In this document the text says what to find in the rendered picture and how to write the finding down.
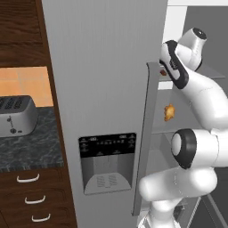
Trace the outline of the golden chicken drumstick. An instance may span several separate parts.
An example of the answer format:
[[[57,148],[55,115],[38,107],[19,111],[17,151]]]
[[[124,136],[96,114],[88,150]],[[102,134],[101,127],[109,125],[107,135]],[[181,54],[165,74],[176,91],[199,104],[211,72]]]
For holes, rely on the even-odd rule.
[[[164,120],[165,121],[170,120],[171,118],[173,118],[175,116],[175,107],[171,103],[169,103],[164,108],[164,114],[165,114]]]

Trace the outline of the dark wood wall cupboard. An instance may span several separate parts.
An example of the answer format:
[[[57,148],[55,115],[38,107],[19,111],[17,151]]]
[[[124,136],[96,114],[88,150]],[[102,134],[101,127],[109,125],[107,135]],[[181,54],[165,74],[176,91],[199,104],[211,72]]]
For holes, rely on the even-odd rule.
[[[0,68],[45,65],[36,0],[0,0]]]

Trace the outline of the grey fridge door with dispenser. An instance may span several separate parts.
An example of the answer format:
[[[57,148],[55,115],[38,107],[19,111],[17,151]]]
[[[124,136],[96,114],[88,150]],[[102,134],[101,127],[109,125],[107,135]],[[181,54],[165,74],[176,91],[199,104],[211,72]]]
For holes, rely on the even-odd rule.
[[[77,228],[136,228],[138,154],[83,162],[82,136],[140,135],[147,64],[160,55],[167,0],[42,0]]]

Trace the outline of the plain grey fridge door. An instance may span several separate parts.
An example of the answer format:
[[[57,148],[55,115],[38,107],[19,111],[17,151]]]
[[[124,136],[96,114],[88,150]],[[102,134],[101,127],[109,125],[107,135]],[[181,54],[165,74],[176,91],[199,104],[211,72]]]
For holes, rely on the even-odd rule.
[[[142,197],[139,192],[139,182],[146,175],[146,167],[151,146],[151,132],[156,107],[158,85],[159,85],[159,69],[157,62],[148,62],[148,85],[146,92],[144,117],[142,124],[142,137],[140,145],[140,153],[138,159],[137,177],[134,191],[134,204],[132,216],[138,216],[141,210]]]

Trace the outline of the silver toaster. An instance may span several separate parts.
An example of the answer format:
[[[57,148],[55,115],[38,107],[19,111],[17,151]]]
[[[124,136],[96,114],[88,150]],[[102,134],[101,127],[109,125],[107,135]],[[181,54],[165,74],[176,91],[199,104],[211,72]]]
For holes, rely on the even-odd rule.
[[[0,138],[33,132],[38,112],[29,95],[0,96]]]

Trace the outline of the dark wood drawer front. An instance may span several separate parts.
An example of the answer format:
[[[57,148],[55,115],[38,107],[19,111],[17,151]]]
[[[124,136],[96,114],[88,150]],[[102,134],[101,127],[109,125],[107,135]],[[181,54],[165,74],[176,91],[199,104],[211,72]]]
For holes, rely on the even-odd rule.
[[[33,178],[40,174],[39,179],[33,183],[18,183],[17,176],[21,179]],[[23,170],[0,174],[0,192],[13,190],[35,190],[44,189],[46,186],[58,185],[62,182],[62,174],[59,168],[45,168]]]
[[[45,201],[36,205],[27,205],[24,199],[27,197],[28,200],[40,200],[43,196],[46,196]],[[47,189],[36,189],[36,190],[20,190],[4,193],[0,197],[0,208],[38,208],[53,206],[61,204],[67,201],[66,193],[60,188],[47,188]]]
[[[51,218],[42,223],[33,223],[31,217]],[[71,213],[65,207],[5,210],[3,212],[9,228],[77,228]]]

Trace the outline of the grey fridge shelf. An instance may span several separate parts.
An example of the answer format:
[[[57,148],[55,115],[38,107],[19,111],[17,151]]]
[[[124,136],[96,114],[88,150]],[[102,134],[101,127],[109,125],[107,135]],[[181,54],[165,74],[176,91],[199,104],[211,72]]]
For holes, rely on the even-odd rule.
[[[165,121],[165,107],[172,104],[175,107],[175,116]],[[172,90],[158,90],[152,132],[168,133],[182,128],[201,129],[201,125],[191,111],[189,103],[182,93]]]
[[[164,70],[167,73],[167,70],[165,69],[165,67],[163,65],[160,65],[160,70]],[[212,79],[220,79],[220,78],[224,78],[224,75],[222,75],[221,73],[218,73],[217,71],[215,71],[214,69],[211,69],[207,64],[202,63],[200,68],[197,70],[197,73],[212,78]],[[162,76],[161,74],[159,74],[159,80],[160,81],[170,81],[171,78],[169,77],[169,75],[167,74],[166,76]]]

